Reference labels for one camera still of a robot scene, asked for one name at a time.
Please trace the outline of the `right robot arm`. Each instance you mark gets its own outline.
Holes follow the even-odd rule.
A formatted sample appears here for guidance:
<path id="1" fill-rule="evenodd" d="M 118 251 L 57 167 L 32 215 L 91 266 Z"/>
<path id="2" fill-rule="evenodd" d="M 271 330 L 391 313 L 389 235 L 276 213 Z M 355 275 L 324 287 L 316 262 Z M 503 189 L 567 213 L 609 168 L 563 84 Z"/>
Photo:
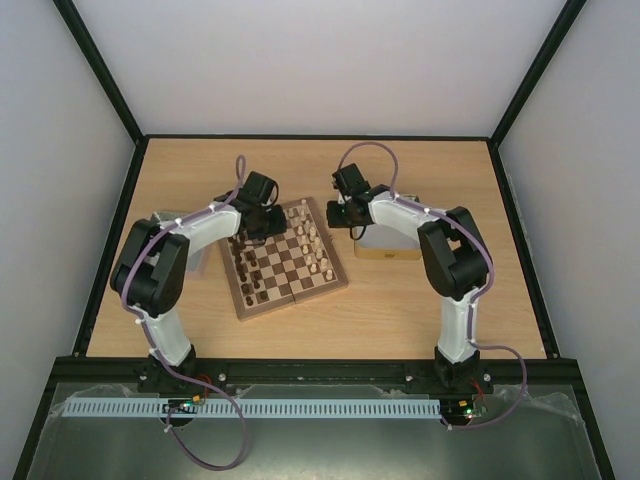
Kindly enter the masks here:
<path id="1" fill-rule="evenodd" d="M 427 280 L 441 297 L 435 376 L 443 389 L 460 390 L 478 368 L 478 301 L 494 280 L 493 262 L 471 213 L 463 207 L 437 210 L 385 185 L 372 187 L 355 164 L 339 167 L 332 177 L 339 198 L 327 203 L 331 228 L 383 226 L 419 243 Z"/>

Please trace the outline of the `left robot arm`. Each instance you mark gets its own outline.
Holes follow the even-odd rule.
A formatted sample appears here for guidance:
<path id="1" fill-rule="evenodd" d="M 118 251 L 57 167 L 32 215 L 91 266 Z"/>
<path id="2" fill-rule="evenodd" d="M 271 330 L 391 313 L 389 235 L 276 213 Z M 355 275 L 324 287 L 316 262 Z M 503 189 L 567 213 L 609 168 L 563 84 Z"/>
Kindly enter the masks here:
<path id="1" fill-rule="evenodd" d="M 149 343 L 140 385 L 157 393 L 202 388 L 196 378 L 196 351 L 184 333 L 177 303 L 187 264 L 198 251 L 240 234 L 265 240 L 286 230 L 277 204 L 278 183 L 252 171 L 236 187 L 200 211 L 159 222 L 137 220 L 113 268 L 110 288 L 123 309 L 136 316 Z"/>

